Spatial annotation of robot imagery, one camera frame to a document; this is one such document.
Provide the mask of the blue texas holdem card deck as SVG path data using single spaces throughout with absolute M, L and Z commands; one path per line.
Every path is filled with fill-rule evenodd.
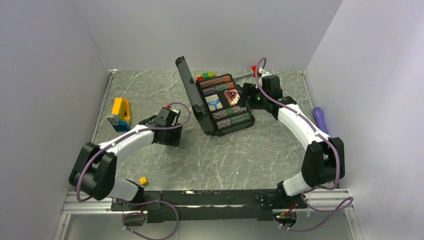
M 217 111 L 223 108 L 221 100 L 217 94 L 209 95 L 205 97 L 207 106 L 211 112 Z

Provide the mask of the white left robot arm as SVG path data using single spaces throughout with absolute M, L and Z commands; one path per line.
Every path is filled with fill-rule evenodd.
M 144 187 L 117 177 L 118 165 L 122 159 L 152 144 L 178 147 L 183 130 L 183 124 L 178 122 L 180 115 L 179 110 L 162 107 L 157 115 L 140 121 L 115 139 L 100 144 L 86 143 L 70 172 L 69 183 L 89 199 L 120 199 L 129 209 L 139 209 L 146 200 Z

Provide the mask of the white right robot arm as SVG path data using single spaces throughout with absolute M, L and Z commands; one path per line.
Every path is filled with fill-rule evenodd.
M 344 143 L 330 137 L 305 116 L 297 102 L 284 96 L 277 75 L 263 76 L 255 84 L 244 83 L 241 106 L 265 110 L 285 125 L 305 150 L 300 172 L 277 185 L 276 203 L 288 208 L 297 196 L 317 188 L 335 189 L 345 174 Z

